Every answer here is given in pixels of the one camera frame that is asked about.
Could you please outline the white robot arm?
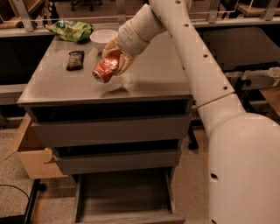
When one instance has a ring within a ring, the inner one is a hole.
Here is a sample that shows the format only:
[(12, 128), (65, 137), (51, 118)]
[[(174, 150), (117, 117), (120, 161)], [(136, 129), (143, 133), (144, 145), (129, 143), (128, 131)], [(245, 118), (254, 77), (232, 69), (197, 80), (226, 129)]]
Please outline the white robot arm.
[(189, 18), (184, 0), (149, 0), (105, 47), (123, 73), (169, 32), (206, 130), (210, 224), (280, 224), (280, 125), (248, 113)]

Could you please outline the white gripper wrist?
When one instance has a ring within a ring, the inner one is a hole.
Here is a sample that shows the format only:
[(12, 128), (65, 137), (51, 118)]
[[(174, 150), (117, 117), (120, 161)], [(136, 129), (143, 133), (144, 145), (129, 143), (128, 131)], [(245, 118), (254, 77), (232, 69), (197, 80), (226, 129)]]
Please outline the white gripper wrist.
[(119, 59), (119, 66), (116, 74), (123, 74), (134, 62), (133, 55), (141, 54), (149, 42), (142, 40), (129, 20), (123, 24), (118, 35), (114, 36), (102, 51), (103, 58), (114, 57)]

